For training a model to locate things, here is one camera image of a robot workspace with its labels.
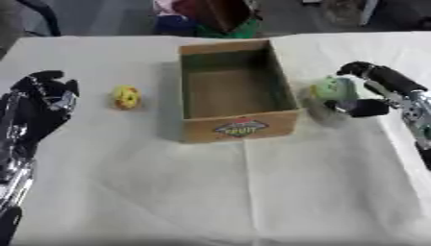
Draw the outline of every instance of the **robotic hand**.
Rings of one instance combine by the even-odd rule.
[[[431,95],[428,89],[387,66],[362,61],[344,65],[337,74],[366,80],[367,89],[383,96],[383,102],[391,108],[402,110],[402,120],[431,170]]]
[[[56,81],[62,71],[31,74],[0,99],[0,245],[9,245],[30,189],[38,143],[69,120],[78,83]]]

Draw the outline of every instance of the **floor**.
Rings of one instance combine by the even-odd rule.
[[[151,35],[154,24],[152,0],[44,1],[53,7],[60,19],[63,34],[68,36],[145,36]],[[381,12],[371,19],[366,28],[346,28],[330,23],[319,6],[304,7],[300,0],[261,0],[261,5],[265,19],[262,32],[266,37],[400,29]],[[46,33],[44,23],[37,14],[25,10],[22,15],[27,30]]]

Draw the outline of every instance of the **open cardboard box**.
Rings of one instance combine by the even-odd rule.
[[[287,135],[298,106],[268,40],[180,48],[185,142]]]

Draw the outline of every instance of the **fruit logo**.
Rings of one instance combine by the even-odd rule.
[[[244,137],[252,135],[257,131],[267,128],[268,125],[257,120],[240,118],[233,123],[218,127],[215,132],[233,137]]]

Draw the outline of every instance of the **background object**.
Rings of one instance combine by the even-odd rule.
[[[51,7],[40,0],[16,0],[20,4],[38,12],[46,21],[51,36],[59,37],[62,35],[59,27],[59,21]]]

